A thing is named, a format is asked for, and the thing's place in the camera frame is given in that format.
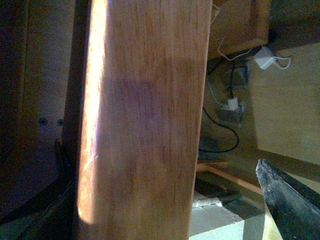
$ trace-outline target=black metal object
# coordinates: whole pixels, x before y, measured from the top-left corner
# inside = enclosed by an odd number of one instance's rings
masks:
[[[283,240],[320,239],[320,195],[265,160],[256,175]]]

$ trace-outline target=wood grain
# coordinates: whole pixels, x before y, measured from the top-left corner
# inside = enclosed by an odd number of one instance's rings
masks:
[[[250,80],[257,146],[320,165],[320,44],[279,52],[292,56],[286,70],[252,69]]]
[[[189,238],[211,7],[92,2],[79,239]]]
[[[241,171],[234,169],[221,169],[218,168],[215,164],[202,164],[201,166],[197,166],[197,172],[211,172],[216,174],[222,178],[225,178],[233,183],[236,183],[246,189],[249,189],[257,194],[263,195],[262,189],[258,182],[258,179],[251,179],[245,176]]]

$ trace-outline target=wooden leg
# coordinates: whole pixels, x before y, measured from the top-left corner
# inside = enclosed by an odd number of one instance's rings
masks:
[[[94,0],[79,239],[187,240],[211,0]]]

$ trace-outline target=wooden board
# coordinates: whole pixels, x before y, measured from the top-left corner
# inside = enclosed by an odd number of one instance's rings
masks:
[[[20,0],[0,7],[0,165],[19,144],[28,8],[29,1]]]
[[[320,165],[320,43],[279,52],[286,70],[254,64],[250,79],[257,146]]]
[[[220,13],[211,24],[208,58],[237,53],[268,43],[270,0],[228,0],[222,2]]]
[[[233,183],[236,183],[257,194],[263,195],[258,179],[251,179],[245,176],[245,173],[234,169],[221,169],[215,163],[201,163],[196,166],[197,172],[211,172]]]
[[[74,0],[29,1],[20,137],[61,138],[70,66]],[[47,119],[40,125],[39,119]]]
[[[92,2],[79,239],[189,238],[211,7]]]

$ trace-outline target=power adapter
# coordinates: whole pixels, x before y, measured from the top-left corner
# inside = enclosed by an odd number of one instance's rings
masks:
[[[275,63],[276,61],[275,55],[266,46],[263,46],[262,49],[253,56],[253,59],[263,70],[266,70],[271,64]]]

